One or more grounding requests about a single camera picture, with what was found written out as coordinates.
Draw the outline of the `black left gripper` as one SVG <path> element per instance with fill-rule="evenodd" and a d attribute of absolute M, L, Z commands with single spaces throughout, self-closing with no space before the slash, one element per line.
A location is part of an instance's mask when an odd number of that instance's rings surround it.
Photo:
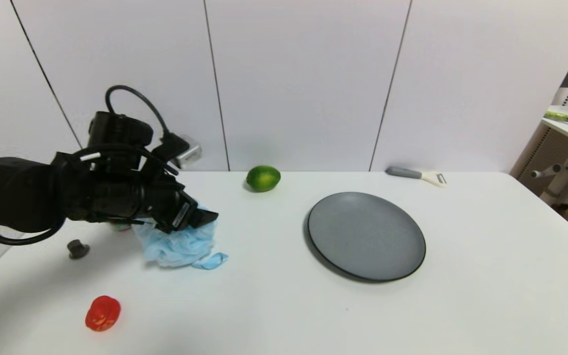
<path fill-rule="evenodd" d="M 191 227 L 198 229 L 211 224 L 219 213 L 198 208 L 198 203 L 178 182 L 156 183 L 144 189 L 143 215 L 165 233 L 182 231 L 191 216 Z"/>

